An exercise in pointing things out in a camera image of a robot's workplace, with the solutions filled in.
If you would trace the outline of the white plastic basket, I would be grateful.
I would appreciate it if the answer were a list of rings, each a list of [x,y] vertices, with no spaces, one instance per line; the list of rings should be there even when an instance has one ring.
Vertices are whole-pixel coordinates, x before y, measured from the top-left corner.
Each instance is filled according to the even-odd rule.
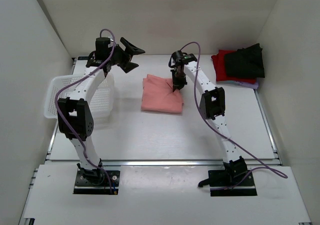
[[[55,106],[56,93],[80,78],[81,76],[79,74],[73,74],[57,76],[51,80],[44,102],[44,117],[47,119],[57,118],[57,109]],[[109,73],[105,80],[98,86],[89,103],[89,108],[95,122],[102,123],[108,119],[113,109],[114,88],[114,76]]]

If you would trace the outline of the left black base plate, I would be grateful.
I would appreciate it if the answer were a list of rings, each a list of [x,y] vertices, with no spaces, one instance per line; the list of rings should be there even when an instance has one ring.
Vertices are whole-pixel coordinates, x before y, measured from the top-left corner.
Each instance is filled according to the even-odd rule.
[[[78,169],[73,194],[75,195],[118,195],[121,178],[120,170],[107,170],[110,182],[104,172],[85,173]]]

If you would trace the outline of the aluminium rail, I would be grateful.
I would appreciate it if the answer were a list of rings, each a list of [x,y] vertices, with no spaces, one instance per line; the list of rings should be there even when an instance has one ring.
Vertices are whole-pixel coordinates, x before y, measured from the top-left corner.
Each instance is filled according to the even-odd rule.
[[[263,159],[262,162],[268,166],[275,167],[281,166],[282,162],[277,152],[273,153],[275,158]],[[51,159],[51,152],[47,152],[44,164],[77,164],[78,160],[53,160]],[[246,159],[247,166],[259,166],[257,160]],[[120,167],[120,166],[160,166],[160,167],[171,167],[171,166],[223,166],[223,161],[220,159],[174,159],[174,160],[102,160],[105,167]]]

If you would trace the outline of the pink t shirt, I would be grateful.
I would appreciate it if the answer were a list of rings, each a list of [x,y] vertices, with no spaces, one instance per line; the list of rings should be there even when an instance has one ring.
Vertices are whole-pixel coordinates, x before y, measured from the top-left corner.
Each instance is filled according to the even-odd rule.
[[[173,91],[173,79],[147,74],[142,82],[141,110],[144,112],[182,114],[184,100],[180,91]]]

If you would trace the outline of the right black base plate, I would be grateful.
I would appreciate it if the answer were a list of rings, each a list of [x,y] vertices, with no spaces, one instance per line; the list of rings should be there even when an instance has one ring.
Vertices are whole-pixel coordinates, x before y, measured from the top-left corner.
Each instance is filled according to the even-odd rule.
[[[258,195],[253,175],[242,174],[230,181],[224,170],[209,170],[211,197],[255,197]]]

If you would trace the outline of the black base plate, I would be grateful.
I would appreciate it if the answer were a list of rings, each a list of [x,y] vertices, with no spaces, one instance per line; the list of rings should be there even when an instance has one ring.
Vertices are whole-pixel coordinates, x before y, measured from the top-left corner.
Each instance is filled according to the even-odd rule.
[[[75,195],[118,195],[121,178],[120,170],[107,170],[110,182],[104,172],[85,173],[78,169],[73,194]]]
[[[209,170],[211,197],[255,197],[258,195],[253,175],[242,174],[230,181],[224,170]]]

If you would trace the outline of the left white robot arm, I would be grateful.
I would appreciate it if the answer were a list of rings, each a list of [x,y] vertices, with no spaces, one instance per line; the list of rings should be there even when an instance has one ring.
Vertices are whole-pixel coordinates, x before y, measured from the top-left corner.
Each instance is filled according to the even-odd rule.
[[[104,170],[102,160],[98,157],[92,142],[94,118],[90,102],[112,66],[118,66],[125,73],[129,73],[138,67],[138,64],[132,62],[133,56],[145,53],[124,37],[120,38],[120,42],[124,48],[109,37],[98,37],[95,40],[95,50],[87,57],[83,78],[70,84],[73,91],[65,98],[55,96],[59,131],[74,146],[80,161],[77,166],[82,177],[95,187],[110,184],[111,179]]]

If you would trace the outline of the red folded t shirt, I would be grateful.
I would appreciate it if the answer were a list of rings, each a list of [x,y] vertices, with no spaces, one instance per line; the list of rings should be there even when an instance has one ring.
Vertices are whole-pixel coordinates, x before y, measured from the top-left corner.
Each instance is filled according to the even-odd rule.
[[[255,84],[257,82],[256,78],[238,78],[233,76],[228,76],[225,69],[225,60],[224,57],[227,54],[235,53],[235,50],[219,50],[217,54],[212,55],[211,59],[213,62],[215,74],[216,74],[216,81],[217,82],[241,82],[241,83],[248,83],[248,84]]]

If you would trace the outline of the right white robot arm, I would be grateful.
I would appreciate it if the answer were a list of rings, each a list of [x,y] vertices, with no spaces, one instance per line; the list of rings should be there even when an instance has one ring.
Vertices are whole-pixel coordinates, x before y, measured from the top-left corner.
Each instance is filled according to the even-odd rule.
[[[231,142],[231,135],[225,117],[225,90],[217,87],[199,67],[199,60],[194,54],[181,50],[172,53],[168,62],[172,74],[173,90],[181,90],[187,85],[187,78],[193,81],[193,95],[201,94],[196,107],[202,119],[220,136],[220,148],[224,170],[200,181],[199,188],[220,183],[221,189],[233,189],[245,179],[248,168],[237,146]]]

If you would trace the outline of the lavender folded t shirt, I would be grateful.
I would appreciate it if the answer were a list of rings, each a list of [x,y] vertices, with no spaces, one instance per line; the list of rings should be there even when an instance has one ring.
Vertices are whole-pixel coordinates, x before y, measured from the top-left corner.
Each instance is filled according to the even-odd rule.
[[[249,82],[242,82],[242,81],[234,81],[234,83],[236,85],[239,85],[239,86],[242,86],[242,87],[245,87],[245,88],[250,88],[250,89],[253,89],[253,90],[257,90],[258,87],[259,87],[259,83],[258,82],[249,83]]]

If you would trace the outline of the black folded t shirt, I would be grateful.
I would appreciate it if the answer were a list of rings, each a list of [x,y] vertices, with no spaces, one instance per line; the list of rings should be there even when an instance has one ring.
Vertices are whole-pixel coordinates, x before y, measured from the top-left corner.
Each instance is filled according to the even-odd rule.
[[[265,78],[262,56],[263,49],[259,43],[224,55],[226,75],[240,79]]]

